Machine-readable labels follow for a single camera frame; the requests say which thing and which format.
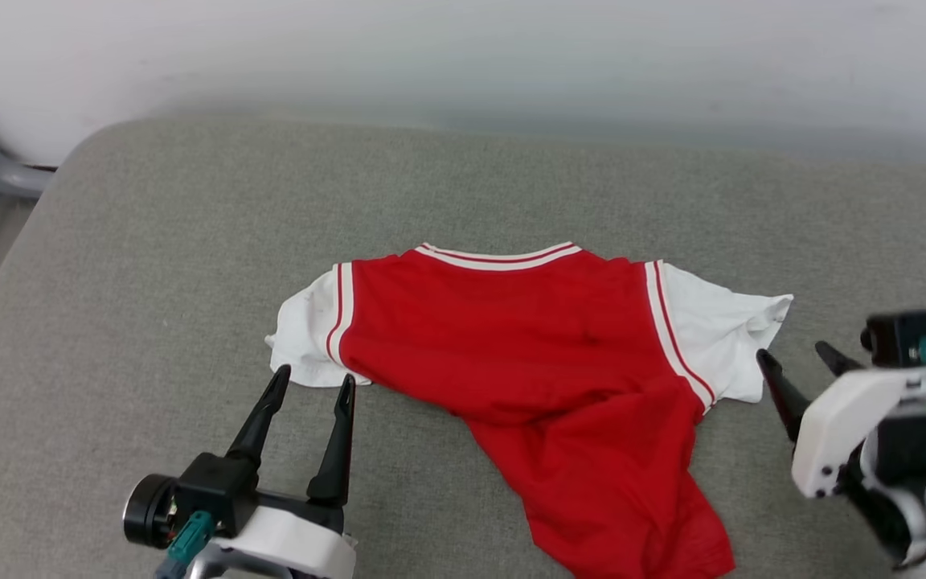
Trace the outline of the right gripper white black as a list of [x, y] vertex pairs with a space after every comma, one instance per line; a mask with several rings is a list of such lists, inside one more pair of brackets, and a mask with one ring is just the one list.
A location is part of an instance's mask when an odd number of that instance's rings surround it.
[[793, 443], [791, 477], [809, 499], [843, 497], [897, 568], [926, 560], [926, 367], [865, 368], [826, 341], [813, 345], [835, 381], [815, 400], [768, 349], [756, 353]]

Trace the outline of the red and white shirt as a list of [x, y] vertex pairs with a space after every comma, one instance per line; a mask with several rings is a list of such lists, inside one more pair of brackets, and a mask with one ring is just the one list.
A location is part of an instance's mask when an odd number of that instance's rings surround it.
[[572, 243], [422, 244], [334, 265], [265, 341], [295, 384], [350, 376], [461, 418], [576, 579], [717, 579], [735, 557], [690, 475], [697, 425], [761, 400], [756, 353], [791, 304]]

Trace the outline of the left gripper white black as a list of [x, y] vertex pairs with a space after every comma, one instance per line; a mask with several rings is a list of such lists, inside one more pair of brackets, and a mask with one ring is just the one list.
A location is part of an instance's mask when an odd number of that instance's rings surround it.
[[[239, 483], [260, 469], [273, 417], [281, 410], [291, 367], [273, 373], [267, 388], [225, 454], [231, 479]], [[258, 492], [260, 506], [235, 538], [214, 535], [192, 561], [185, 579], [355, 579], [355, 540], [344, 532], [350, 492], [357, 384], [346, 374], [334, 405], [334, 426], [318, 473], [306, 487], [308, 501]], [[133, 489], [124, 509], [126, 541], [164, 551], [186, 523], [178, 519], [177, 478], [152, 474]]]

